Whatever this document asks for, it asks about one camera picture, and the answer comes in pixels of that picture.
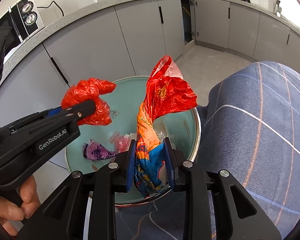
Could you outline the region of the person's left hand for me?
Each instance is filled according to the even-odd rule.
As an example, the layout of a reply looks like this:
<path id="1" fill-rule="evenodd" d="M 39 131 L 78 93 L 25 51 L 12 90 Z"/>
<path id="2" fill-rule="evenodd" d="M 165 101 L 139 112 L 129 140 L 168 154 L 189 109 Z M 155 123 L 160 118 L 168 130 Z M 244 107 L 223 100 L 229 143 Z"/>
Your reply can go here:
<path id="1" fill-rule="evenodd" d="M 12 237 L 15 237 L 18 231 L 12 226 L 10 220 L 21 221 L 30 218 L 41 205 L 33 175 L 20 186 L 19 194 L 23 201 L 21 207 L 0 196 L 0 223 Z"/>

